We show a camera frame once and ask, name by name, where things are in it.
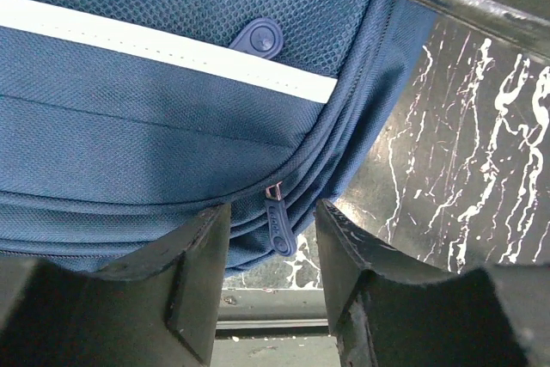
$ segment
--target white reflective stripe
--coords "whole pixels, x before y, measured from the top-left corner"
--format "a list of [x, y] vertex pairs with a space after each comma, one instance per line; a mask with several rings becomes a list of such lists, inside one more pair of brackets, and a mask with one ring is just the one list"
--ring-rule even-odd
[[336, 79], [123, 21], [30, 0], [0, 0], [0, 26], [97, 46], [327, 103]]

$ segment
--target blue backpack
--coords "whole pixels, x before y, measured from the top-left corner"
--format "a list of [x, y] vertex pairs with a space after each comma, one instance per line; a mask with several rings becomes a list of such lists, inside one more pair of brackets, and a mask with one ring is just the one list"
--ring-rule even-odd
[[227, 202], [226, 275], [293, 254], [433, 17], [408, 0], [0, 0], [0, 254], [95, 271]]

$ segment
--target floor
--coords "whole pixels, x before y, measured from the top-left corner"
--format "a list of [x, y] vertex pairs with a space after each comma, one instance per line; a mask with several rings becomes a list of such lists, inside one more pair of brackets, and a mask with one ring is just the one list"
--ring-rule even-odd
[[217, 339], [211, 367], [336, 367], [339, 356], [334, 337]]
[[[338, 207], [452, 272], [550, 261], [549, 94], [550, 67], [441, 17]], [[314, 225], [298, 243], [224, 288], [322, 288]]]

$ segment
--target zipper slider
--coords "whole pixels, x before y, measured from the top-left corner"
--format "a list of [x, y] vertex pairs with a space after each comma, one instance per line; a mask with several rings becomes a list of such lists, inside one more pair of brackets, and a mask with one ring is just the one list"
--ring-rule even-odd
[[292, 232], [286, 204], [281, 193], [281, 184], [266, 188], [266, 211], [269, 224], [269, 239], [273, 249], [284, 257], [294, 255], [298, 250]]

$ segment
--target blue zipper pull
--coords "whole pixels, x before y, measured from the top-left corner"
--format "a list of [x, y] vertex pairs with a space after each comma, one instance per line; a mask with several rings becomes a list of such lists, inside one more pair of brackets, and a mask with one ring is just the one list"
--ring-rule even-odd
[[272, 247], [284, 257], [294, 255], [298, 250], [296, 238], [292, 232], [286, 204], [281, 193], [281, 183], [266, 189], [266, 211], [269, 224], [269, 239]]
[[283, 49], [283, 31], [269, 17], [260, 17], [247, 24], [229, 45], [229, 49], [263, 59], [275, 58]]

